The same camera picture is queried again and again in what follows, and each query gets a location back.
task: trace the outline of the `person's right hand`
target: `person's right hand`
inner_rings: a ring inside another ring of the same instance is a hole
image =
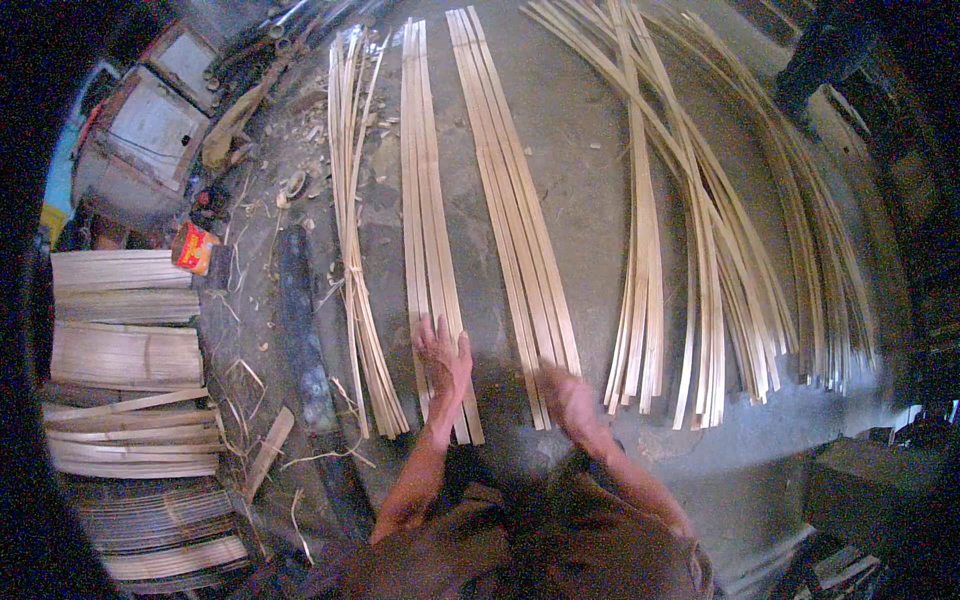
[[[580,377],[540,359],[539,387],[550,419],[578,446],[585,446],[603,432],[593,413],[593,392]]]

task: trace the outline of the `person's left hand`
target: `person's left hand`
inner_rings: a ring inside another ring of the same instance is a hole
[[[470,373],[473,371],[467,333],[461,332],[457,346],[454,347],[450,342],[450,332],[444,315],[437,320],[436,335],[433,333],[430,317],[426,315],[420,319],[420,327],[413,338],[414,349],[423,361],[430,383],[433,384],[434,400],[444,405],[458,406],[464,401],[464,394],[470,385]]]

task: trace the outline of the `concrete floor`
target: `concrete floor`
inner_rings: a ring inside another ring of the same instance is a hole
[[[619,158],[628,140],[623,107],[603,80],[572,51],[536,23],[516,11],[517,2],[478,3],[494,62],[513,112],[521,144],[533,155],[528,163],[540,193],[547,230],[564,283],[586,381],[599,390],[612,360],[626,260],[629,224],[626,160]],[[770,81],[789,59],[784,49],[760,33],[747,18],[724,2],[672,5],[699,12],[764,81]],[[407,16],[426,19],[427,49],[441,156],[441,186],[450,233],[454,271],[464,322],[474,352],[474,384],[487,444],[481,459],[509,485],[535,488],[569,449],[558,431],[535,431],[523,393],[506,305],[502,274],[493,242],[473,139],[450,38],[444,2],[410,1],[398,5],[387,26],[397,31]],[[662,4],[655,10],[663,10]],[[376,95],[387,107],[381,116],[399,116],[400,48],[392,45],[384,58]],[[682,104],[720,157],[759,230],[792,298],[789,250],[773,180],[738,117],[738,108],[704,87],[695,64],[664,54]],[[321,294],[324,273],[337,260],[335,225],[328,167],[329,154],[316,139],[304,141],[314,123],[308,109],[293,110],[298,98],[315,91],[326,71],[325,48],[305,57],[281,80],[276,103],[261,110],[252,123],[260,142],[258,156],[228,176],[234,198],[253,204],[234,211],[226,240],[237,244],[234,288],[222,299],[203,296],[201,335],[210,387],[224,409],[227,427],[241,452],[257,450],[281,405],[295,414],[288,375],[276,359],[270,321],[274,284],[268,277],[277,227],[311,219],[314,265]],[[683,208],[658,158],[653,180],[660,218],[668,357],[665,394],[655,398],[653,412],[640,416],[623,411],[612,424],[627,453],[654,466],[693,519],[713,559],[721,582],[738,597],[753,597],[792,542],[804,535],[803,463],[813,446],[838,435],[854,435],[876,425],[891,424],[904,403],[900,384],[907,300],[891,226],[870,185],[871,165],[865,148],[818,94],[811,110],[825,139],[816,159],[840,203],[871,287],[883,358],[876,373],[865,373],[847,397],[796,385],[795,359],[780,359],[783,387],[765,405],[751,406],[740,392],[733,363],[728,365],[725,422],[706,431],[673,431],[676,379],[681,362],[685,314],[685,240]],[[364,270],[371,304],[408,421],[419,427],[414,394],[412,355],[404,288],[400,221],[399,139],[371,132],[358,195],[363,199],[360,227]],[[599,143],[600,150],[592,150]],[[277,215],[274,198],[281,182],[298,167],[311,176],[312,200],[297,200]],[[385,176],[382,183],[375,180]],[[333,297],[316,310],[327,370],[349,381],[344,353],[344,309]],[[248,374],[227,369],[244,360],[266,385],[261,390]],[[243,413],[250,432],[244,439],[227,408],[229,400]],[[356,439],[348,428],[348,438]],[[358,450],[376,463],[360,466],[374,506],[378,506],[402,466],[410,439],[371,439]],[[295,426],[283,447],[283,463],[309,456],[303,430]],[[233,459],[234,475],[242,472]],[[278,472],[263,484],[252,514],[267,528],[288,522],[296,488],[306,494],[298,508],[301,528],[325,528],[325,499],[315,466],[301,463]]]

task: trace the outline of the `metal pipe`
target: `metal pipe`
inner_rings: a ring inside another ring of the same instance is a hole
[[[283,34],[286,33],[286,24],[293,16],[299,11],[303,6],[309,3],[310,0],[300,0],[297,4],[294,5],[292,9],[285,12],[283,16],[277,19],[273,25],[270,26],[270,31],[267,33],[272,39],[280,39],[283,37]]]

